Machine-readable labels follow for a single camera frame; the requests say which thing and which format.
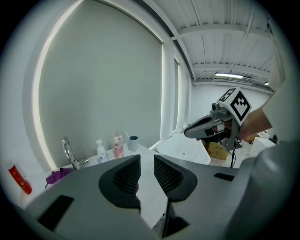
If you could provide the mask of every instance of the countertop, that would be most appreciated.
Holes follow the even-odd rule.
[[[141,155],[141,177],[138,181],[139,190],[136,195],[141,202],[141,216],[147,225],[152,228],[164,214],[167,205],[167,197],[154,176],[153,156],[158,153],[141,145],[139,145],[136,152],[132,152],[128,149],[127,144],[124,144],[125,157],[136,154]],[[113,150],[107,151],[107,155],[109,160],[115,159]],[[97,164],[99,164],[97,156],[93,156],[89,158],[89,164],[85,167]],[[26,208],[34,198],[53,186],[49,184],[47,189],[45,189],[46,178],[51,175],[51,172],[48,171],[38,176],[27,177],[27,181],[32,187],[32,192],[29,195],[24,192],[21,193],[21,208]]]

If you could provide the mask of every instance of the pink bottle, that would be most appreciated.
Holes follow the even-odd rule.
[[[116,132],[114,136],[114,156],[115,158],[124,157],[123,140],[119,132]]]

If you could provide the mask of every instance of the white sleeve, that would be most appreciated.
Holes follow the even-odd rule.
[[[297,83],[286,80],[262,108],[278,140],[290,142],[300,138],[299,109]]]

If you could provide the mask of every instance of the bathtub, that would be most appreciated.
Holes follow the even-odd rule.
[[[205,150],[201,141],[187,138],[183,133],[175,134],[164,142],[157,145],[160,154],[174,158],[183,159],[189,162],[208,165],[210,156]]]

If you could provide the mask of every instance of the soap dispenser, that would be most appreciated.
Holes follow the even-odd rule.
[[[108,155],[104,149],[104,147],[102,146],[102,140],[97,140],[96,144],[98,145],[97,147],[97,159],[99,163],[105,163],[107,162],[108,159]]]

